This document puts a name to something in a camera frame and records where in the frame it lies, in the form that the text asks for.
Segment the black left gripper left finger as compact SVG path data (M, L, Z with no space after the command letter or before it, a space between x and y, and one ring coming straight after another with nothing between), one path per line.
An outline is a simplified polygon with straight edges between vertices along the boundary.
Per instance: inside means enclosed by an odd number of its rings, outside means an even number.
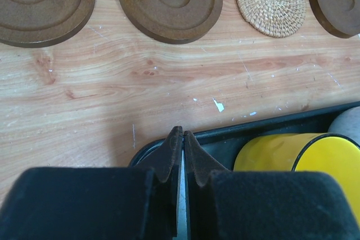
M1 207L2 239L172 239L183 131L131 167L34 167Z

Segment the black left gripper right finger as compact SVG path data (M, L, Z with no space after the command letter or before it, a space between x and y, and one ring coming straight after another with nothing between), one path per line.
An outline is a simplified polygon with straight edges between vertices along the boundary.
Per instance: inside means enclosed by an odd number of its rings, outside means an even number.
M189 239L358 239L337 182L317 172L234 172L184 135Z

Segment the white cup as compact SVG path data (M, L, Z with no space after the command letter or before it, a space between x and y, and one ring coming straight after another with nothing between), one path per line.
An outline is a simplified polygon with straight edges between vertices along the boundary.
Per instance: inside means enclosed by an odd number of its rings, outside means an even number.
M346 110L336 117L328 132L342 134L359 144L359 106Z

